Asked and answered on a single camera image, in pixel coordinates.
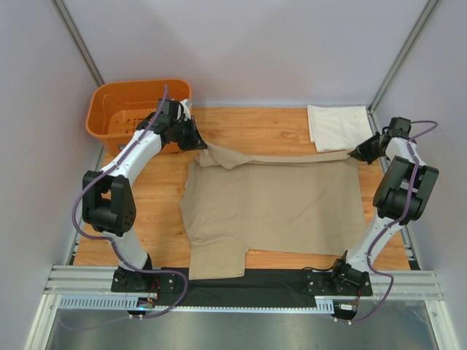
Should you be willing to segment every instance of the plastic basket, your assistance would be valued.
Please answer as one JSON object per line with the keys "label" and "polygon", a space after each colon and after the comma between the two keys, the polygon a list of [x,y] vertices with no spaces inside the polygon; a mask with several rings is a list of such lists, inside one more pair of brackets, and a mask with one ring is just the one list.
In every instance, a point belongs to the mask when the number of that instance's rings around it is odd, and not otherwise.
{"label": "plastic basket", "polygon": [[[169,87],[170,98],[191,99],[190,85],[181,79],[137,80],[102,85],[93,95],[86,120],[88,133],[96,137],[113,155],[127,145],[137,125],[154,112],[163,86]],[[177,144],[163,148],[165,153],[179,152]]]}

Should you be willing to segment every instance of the white backdrop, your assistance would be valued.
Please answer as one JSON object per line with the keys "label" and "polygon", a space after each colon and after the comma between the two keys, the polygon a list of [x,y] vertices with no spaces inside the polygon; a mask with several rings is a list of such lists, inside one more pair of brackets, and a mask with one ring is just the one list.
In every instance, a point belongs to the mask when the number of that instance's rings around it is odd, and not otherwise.
{"label": "white backdrop", "polygon": [[106,82],[203,105],[369,104],[426,0],[66,0]]}
{"label": "white backdrop", "polygon": [[439,179],[412,227],[417,256],[438,276],[461,349],[467,349],[466,13],[465,0],[440,3],[376,110],[381,126],[397,116],[439,122],[418,140],[420,156],[439,169]]}
{"label": "white backdrop", "polygon": [[1,1],[0,45],[0,348],[18,350],[100,147],[85,131],[96,86],[51,3]]}

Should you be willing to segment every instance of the wooden table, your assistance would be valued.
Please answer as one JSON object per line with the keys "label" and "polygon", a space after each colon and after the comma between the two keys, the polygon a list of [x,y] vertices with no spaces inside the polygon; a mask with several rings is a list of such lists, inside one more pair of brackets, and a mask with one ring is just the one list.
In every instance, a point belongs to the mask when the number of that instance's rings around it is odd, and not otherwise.
{"label": "wooden table", "polygon": [[[193,115],[203,139],[219,146],[256,155],[316,153],[314,144],[309,141],[305,108],[194,108]],[[179,201],[185,190],[188,164],[197,152],[156,155],[134,183],[136,234],[154,266],[188,267],[190,264],[190,242],[185,235]],[[112,159],[107,155],[104,164]],[[361,163],[359,177],[363,208],[369,222],[374,211],[371,202],[382,178],[378,162],[371,166]],[[96,234],[90,227],[85,230]],[[247,268],[327,268],[335,259],[331,255],[250,250]],[[84,238],[74,264],[117,265],[117,258],[107,242]],[[400,234],[392,237],[378,256],[375,267],[409,270]]]}

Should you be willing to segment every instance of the white cloth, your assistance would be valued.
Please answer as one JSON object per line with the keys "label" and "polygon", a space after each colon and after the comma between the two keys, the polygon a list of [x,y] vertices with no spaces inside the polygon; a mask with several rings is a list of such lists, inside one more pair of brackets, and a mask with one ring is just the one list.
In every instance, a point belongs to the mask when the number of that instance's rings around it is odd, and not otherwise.
{"label": "white cloth", "polygon": [[373,135],[365,106],[308,106],[308,123],[318,152],[354,149]]}

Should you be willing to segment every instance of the purple cable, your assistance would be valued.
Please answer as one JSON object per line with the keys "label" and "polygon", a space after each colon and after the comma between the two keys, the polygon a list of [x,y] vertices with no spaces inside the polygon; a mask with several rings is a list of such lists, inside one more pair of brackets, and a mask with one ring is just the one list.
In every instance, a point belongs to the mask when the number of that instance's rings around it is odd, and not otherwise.
{"label": "purple cable", "polygon": [[[134,149],[134,147],[144,138],[144,136],[146,135],[146,133],[149,131],[149,129],[154,125],[155,121],[157,120],[157,118],[159,117],[159,114],[161,113],[161,110],[162,110],[162,107],[163,107],[163,104],[164,102],[166,101],[167,99],[167,96],[169,95],[169,89],[167,88],[167,85],[164,85],[164,92],[163,92],[163,97],[162,97],[162,102],[159,104],[158,108],[156,109],[155,111],[155,114],[154,116],[151,118],[149,124],[146,126],[146,128],[143,130],[142,134],[139,136],[139,138],[134,141],[132,144],[130,144],[128,147],[126,147],[125,149],[125,152],[122,154],[122,156],[119,158],[119,160],[117,160],[116,164],[114,164],[113,166],[111,166],[109,169],[107,169],[106,171],[104,171],[102,174],[100,174],[99,176],[97,176],[93,181],[91,181],[82,191],[81,193],[78,195],[76,201],[73,203],[73,207],[72,207],[72,223],[73,223],[73,226],[75,228],[75,230],[83,237],[86,237],[86,238],[89,238],[89,239],[93,239],[93,240],[97,240],[97,241],[108,241],[111,243],[112,245],[112,248],[114,249],[114,252],[115,254],[117,255],[118,259],[123,263],[125,264],[128,268],[130,268],[131,270],[134,270],[136,272],[140,272],[140,273],[154,273],[154,274],[162,274],[162,273],[170,273],[170,274],[174,274],[174,275],[178,275],[180,277],[182,277],[183,279],[183,282],[184,282],[184,287],[183,287],[183,291],[182,291],[182,294],[179,296],[179,298],[177,299],[177,301],[175,301],[175,303],[173,303],[172,305],[170,305],[169,307],[167,307],[166,309],[160,311],[160,312],[157,312],[157,313],[154,313],[154,314],[150,314],[150,315],[146,315],[144,316],[143,318],[145,319],[152,319],[152,318],[155,318],[155,317],[158,317],[158,316],[162,316],[164,314],[167,314],[168,312],[170,312],[170,310],[172,310],[175,306],[177,306],[181,301],[182,299],[185,297],[186,295],[186,292],[187,292],[187,288],[188,288],[188,280],[186,278],[186,276],[179,272],[179,271],[172,271],[172,270],[142,270],[142,269],[139,269],[139,268],[136,268],[135,266],[132,266],[129,262],[125,261],[121,255],[121,253],[119,253],[118,249],[117,249],[117,246],[115,244],[115,242],[109,238],[109,237],[104,237],[104,236],[92,236],[92,235],[88,235],[85,231],[83,231],[80,227],[80,225],[78,224],[77,222],[77,219],[76,219],[76,216],[77,216],[77,209],[78,209],[78,206],[80,204],[80,201],[82,200],[82,198],[85,196],[85,194],[89,191],[89,189],[94,186],[97,182],[99,182],[101,179],[103,179],[107,174],[111,173],[112,171],[114,171],[125,159],[126,157],[131,153],[131,151]],[[93,326],[93,327],[86,327],[86,328],[80,328],[80,329],[77,329],[77,328],[73,328],[73,327],[70,327],[70,326],[67,326],[66,324],[64,324],[61,319],[59,319],[59,323],[61,324],[62,327],[65,327],[66,329],[68,330],[82,330],[82,331],[85,331],[85,330],[95,330],[97,328],[100,328],[100,327],[103,327],[103,326],[107,326],[108,324],[112,324],[114,322],[119,322],[119,321],[123,321],[124,319],[127,319],[127,317],[121,317],[119,319],[113,319],[111,321],[108,321],[104,324],[99,324],[99,325],[96,325],[96,326]]]}
{"label": "purple cable", "polygon": [[363,321],[369,319],[371,316],[373,316],[376,312],[378,312],[378,310],[384,305],[385,301],[387,300],[387,297],[389,296],[389,294],[391,292],[391,289],[393,288],[393,285],[394,285],[394,276],[393,275],[391,275],[390,273],[385,273],[385,272],[378,271],[377,269],[375,269],[373,267],[373,265],[371,264],[371,252],[373,251],[373,248],[376,246],[376,244],[381,239],[381,237],[383,237],[383,235],[387,232],[387,230],[389,230],[392,226],[394,226],[394,225],[398,224],[399,222],[401,222],[402,220],[404,220],[405,217],[407,216],[407,213],[409,212],[410,200],[412,199],[412,190],[414,188],[415,177],[417,175],[417,171],[418,171],[418,168],[420,166],[420,160],[415,156],[414,149],[412,148],[410,142],[414,141],[416,138],[418,138],[420,136],[423,136],[423,135],[429,133],[430,131],[434,130],[438,126],[438,123],[433,121],[433,120],[418,120],[418,121],[411,122],[411,124],[418,124],[418,123],[430,123],[430,124],[433,124],[433,126],[428,128],[427,130],[425,130],[425,131],[423,131],[421,133],[418,133],[417,135],[411,137],[407,142],[407,150],[409,151],[410,155],[412,156],[412,159],[414,160],[415,165],[414,165],[414,169],[412,170],[412,174],[411,174],[410,180],[409,180],[409,186],[408,186],[408,189],[407,189],[406,203],[404,205],[404,211],[402,212],[402,215],[398,219],[390,222],[389,224],[387,224],[381,230],[379,235],[373,240],[373,242],[371,242],[371,245],[368,248],[368,251],[366,253],[366,263],[368,264],[368,267],[371,270],[371,272],[373,272],[373,273],[375,273],[377,275],[380,275],[380,276],[389,277],[390,278],[389,287],[387,288],[387,291],[386,291],[385,295],[382,297],[382,299],[380,300],[380,302],[378,303],[376,308],[374,308],[369,314],[362,317],[361,319],[356,319],[356,320],[352,321],[352,323],[363,322]]}

